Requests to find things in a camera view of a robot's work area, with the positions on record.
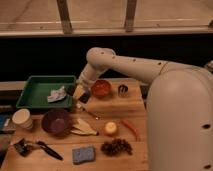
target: blue sponge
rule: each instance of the blue sponge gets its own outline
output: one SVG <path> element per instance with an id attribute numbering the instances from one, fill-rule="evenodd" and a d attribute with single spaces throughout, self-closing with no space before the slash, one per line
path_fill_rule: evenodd
<path id="1" fill-rule="evenodd" d="M 95 148 L 93 146 L 72 150 L 73 164 L 81 164 L 95 160 Z"/>

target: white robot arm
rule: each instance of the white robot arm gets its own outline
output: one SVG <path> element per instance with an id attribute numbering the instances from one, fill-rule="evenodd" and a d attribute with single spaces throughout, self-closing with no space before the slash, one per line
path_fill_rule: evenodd
<path id="1" fill-rule="evenodd" d="M 150 84 L 147 97 L 152 171 L 213 169 L 213 76 L 181 63 L 117 56 L 92 48 L 78 79 L 85 90 L 112 69 Z"/>

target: small bowl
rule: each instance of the small bowl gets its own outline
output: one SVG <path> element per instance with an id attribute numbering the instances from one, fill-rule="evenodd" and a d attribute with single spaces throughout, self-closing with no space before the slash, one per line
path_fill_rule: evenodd
<path id="1" fill-rule="evenodd" d="M 49 134 L 62 135 L 70 126 L 69 112 L 65 109 L 52 109 L 43 116 L 41 126 Z"/>
<path id="2" fill-rule="evenodd" d="M 91 93 L 97 98 L 106 97 L 111 91 L 111 84 L 106 80 L 97 80 L 91 87 Z"/>

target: paper cup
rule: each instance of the paper cup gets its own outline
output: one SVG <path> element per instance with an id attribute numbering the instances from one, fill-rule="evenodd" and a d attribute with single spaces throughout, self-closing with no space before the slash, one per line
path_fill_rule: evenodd
<path id="1" fill-rule="evenodd" d="M 13 114 L 12 121 L 14 124 L 30 130 L 33 127 L 33 120 L 28 109 L 20 109 Z"/>

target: wooden tabletop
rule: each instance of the wooden tabletop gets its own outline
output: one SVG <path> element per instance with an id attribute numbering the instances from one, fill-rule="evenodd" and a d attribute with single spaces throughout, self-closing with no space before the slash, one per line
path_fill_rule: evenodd
<path id="1" fill-rule="evenodd" d="M 70 134 L 63 138 L 57 138 L 44 132 L 41 128 L 41 118 L 43 115 L 33 115 L 34 128 L 32 131 L 25 131 L 17 127 L 12 137 L 11 144 L 1 167 L 1 171 L 147 171 L 148 170 L 148 151 L 146 135 L 146 111 L 139 82 L 133 79 L 109 79 L 112 85 L 111 95 L 104 99 L 91 97 L 85 107 L 87 110 L 101 117 L 95 120 L 85 112 L 74 109 L 70 112 L 70 117 L 75 120 L 82 118 L 87 121 L 99 136 L 79 136 Z M 126 97 L 119 97 L 117 87 L 126 84 L 129 88 Z M 77 88 L 74 97 L 78 98 L 82 93 L 80 87 Z M 130 120 L 139 130 L 140 141 L 136 141 L 132 132 L 120 122 L 122 118 Z M 106 156 L 100 150 L 105 141 L 112 141 L 103 133 L 103 126 L 107 121 L 117 123 L 119 133 L 116 138 L 126 139 L 133 148 L 133 154 L 121 153 L 118 156 Z M 57 151 L 63 161 L 54 159 L 47 155 L 43 150 L 33 150 L 27 157 L 19 155 L 13 144 L 25 138 L 31 141 L 42 140 L 49 147 Z M 74 165 L 72 162 L 72 149 L 92 145 L 95 147 L 96 159 L 94 162 L 87 162 Z"/>

